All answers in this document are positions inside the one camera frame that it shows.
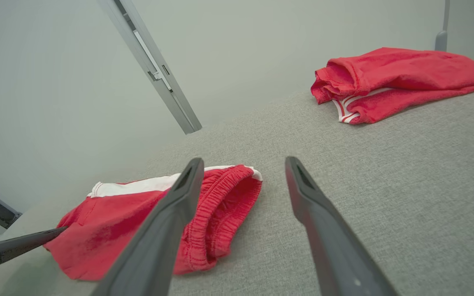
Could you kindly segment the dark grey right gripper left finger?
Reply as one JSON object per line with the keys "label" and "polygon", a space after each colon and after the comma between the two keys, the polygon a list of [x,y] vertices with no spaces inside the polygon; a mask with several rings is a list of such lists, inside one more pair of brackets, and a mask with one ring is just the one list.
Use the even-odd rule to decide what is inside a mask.
{"label": "dark grey right gripper left finger", "polygon": [[183,230],[196,213],[204,162],[186,168],[117,258],[93,296],[167,296]]}

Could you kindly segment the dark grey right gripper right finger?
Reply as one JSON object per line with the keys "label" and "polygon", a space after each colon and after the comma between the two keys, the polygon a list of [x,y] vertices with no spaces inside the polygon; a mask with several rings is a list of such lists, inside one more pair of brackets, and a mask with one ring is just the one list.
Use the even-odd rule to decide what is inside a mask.
{"label": "dark grey right gripper right finger", "polygon": [[397,296],[332,202],[296,157],[285,173],[293,213],[307,232],[322,296]]}

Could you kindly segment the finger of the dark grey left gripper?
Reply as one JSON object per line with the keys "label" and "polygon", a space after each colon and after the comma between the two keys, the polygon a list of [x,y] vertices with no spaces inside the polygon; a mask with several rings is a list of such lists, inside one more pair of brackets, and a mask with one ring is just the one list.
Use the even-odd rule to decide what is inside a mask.
{"label": "finger of the dark grey left gripper", "polygon": [[33,249],[41,247],[57,238],[67,227],[58,227],[47,231],[28,234],[8,240],[0,241],[0,264],[4,264],[15,257],[21,256]]}

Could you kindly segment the red white-trimmed basketball shorts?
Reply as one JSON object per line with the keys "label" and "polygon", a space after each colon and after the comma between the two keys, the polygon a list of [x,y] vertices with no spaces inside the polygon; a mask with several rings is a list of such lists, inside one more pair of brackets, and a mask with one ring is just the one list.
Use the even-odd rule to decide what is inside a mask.
{"label": "red white-trimmed basketball shorts", "polygon": [[[129,183],[96,183],[58,223],[64,231],[44,248],[73,280],[100,281],[179,173]],[[231,243],[252,210],[262,176],[251,166],[204,169],[196,213],[184,228],[174,274],[207,271],[231,253]]]}

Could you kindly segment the red Bulls basketball jersey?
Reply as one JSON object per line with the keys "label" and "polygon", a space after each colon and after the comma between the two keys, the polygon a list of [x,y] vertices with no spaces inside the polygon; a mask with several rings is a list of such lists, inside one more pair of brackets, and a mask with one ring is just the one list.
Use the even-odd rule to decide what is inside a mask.
{"label": "red Bulls basketball jersey", "polygon": [[410,107],[474,93],[474,60],[455,53],[380,48],[330,59],[311,94],[341,123],[374,124]]}

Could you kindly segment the grey metal partition post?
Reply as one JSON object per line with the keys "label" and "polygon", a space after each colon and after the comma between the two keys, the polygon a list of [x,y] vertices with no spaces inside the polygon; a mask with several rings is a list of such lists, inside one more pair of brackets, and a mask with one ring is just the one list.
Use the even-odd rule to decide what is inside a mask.
{"label": "grey metal partition post", "polygon": [[185,134],[202,124],[169,69],[133,0],[97,0],[130,49],[145,75]]}
{"label": "grey metal partition post", "polygon": [[451,0],[444,0],[444,19],[442,24],[442,30],[440,30],[440,32],[438,32],[438,34],[436,35],[434,44],[434,50],[438,52],[446,52],[448,48],[450,3]]}

